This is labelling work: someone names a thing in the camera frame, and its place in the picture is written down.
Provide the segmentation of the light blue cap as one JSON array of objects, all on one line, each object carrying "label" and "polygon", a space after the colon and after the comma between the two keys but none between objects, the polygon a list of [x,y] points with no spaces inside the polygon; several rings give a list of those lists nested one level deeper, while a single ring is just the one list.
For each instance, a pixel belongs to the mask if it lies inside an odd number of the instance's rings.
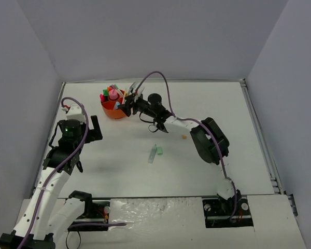
[{"label": "light blue cap", "polygon": [[120,106],[120,103],[119,102],[116,102],[115,105],[114,105],[114,109],[118,109]]}]

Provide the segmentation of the pink-capped clear bottle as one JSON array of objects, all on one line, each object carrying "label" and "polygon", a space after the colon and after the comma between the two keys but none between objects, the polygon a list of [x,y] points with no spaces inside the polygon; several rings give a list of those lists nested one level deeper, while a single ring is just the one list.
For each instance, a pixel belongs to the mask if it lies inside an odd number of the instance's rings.
[{"label": "pink-capped clear bottle", "polygon": [[108,92],[108,98],[111,101],[116,101],[119,97],[120,97],[120,95],[117,93],[117,91],[115,89],[111,89]]}]

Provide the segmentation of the light green highlighter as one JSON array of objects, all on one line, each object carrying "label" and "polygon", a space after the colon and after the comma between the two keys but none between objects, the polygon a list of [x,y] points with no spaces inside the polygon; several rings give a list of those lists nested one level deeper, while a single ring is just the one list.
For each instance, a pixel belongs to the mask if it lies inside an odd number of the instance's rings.
[{"label": "light green highlighter", "polygon": [[152,147],[151,152],[150,152],[150,155],[149,155],[149,157],[148,157],[148,163],[150,163],[150,164],[153,163],[156,153],[157,153],[157,145],[155,144],[155,145]]}]

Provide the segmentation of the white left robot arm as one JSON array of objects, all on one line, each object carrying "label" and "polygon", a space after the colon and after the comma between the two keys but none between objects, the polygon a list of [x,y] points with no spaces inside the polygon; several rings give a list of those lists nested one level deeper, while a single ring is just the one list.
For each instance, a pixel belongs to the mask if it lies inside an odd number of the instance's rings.
[{"label": "white left robot arm", "polygon": [[[89,120],[93,129],[89,129]],[[96,115],[67,118],[60,120],[57,126],[62,131],[59,144],[47,154],[37,188],[21,219],[11,233],[1,235],[0,248],[55,248],[78,217],[88,217],[94,211],[92,195],[75,190],[63,207],[52,214],[73,169],[83,171],[80,161],[83,145],[103,138],[98,118]]]}]

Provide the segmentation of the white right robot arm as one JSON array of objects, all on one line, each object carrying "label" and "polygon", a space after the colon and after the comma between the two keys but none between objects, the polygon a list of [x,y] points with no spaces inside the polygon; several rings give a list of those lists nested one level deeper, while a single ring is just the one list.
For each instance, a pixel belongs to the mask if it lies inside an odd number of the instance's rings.
[{"label": "white right robot arm", "polygon": [[198,155],[209,164],[220,165],[223,180],[218,184],[217,195],[220,200],[220,209],[225,214],[232,214],[238,208],[237,189],[233,180],[228,176],[224,157],[229,154],[229,140],[210,117],[204,120],[181,118],[162,105],[162,98],[157,93],[144,100],[142,96],[131,94],[125,102],[118,106],[126,116],[137,113],[145,114],[153,119],[150,123],[155,125],[157,131],[170,133],[182,129],[187,131],[194,143]]}]

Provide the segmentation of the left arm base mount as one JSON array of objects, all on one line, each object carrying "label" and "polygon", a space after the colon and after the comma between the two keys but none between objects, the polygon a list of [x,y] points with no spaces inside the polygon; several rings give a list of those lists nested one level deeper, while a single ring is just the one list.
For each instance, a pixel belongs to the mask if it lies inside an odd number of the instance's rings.
[{"label": "left arm base mount", "polygon": [[80,248],[82,232],[108,231],[108,227],[95,224],[108,224],[110,211],[109,200],[93,200],[88,214],[82,214],[69,226],[65,237],[65,248]]}]

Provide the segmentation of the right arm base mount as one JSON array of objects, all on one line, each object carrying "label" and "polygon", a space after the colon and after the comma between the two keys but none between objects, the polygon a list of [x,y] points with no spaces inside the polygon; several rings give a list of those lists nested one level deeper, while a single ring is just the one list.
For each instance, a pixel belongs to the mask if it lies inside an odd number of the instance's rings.
[{"label": "right arm base mount", "polygon": [[252,215],[246,197],[237,201],[235,214],[232,218],[233,200],[211,198],[202,201],[206,228],[253,227]]}]

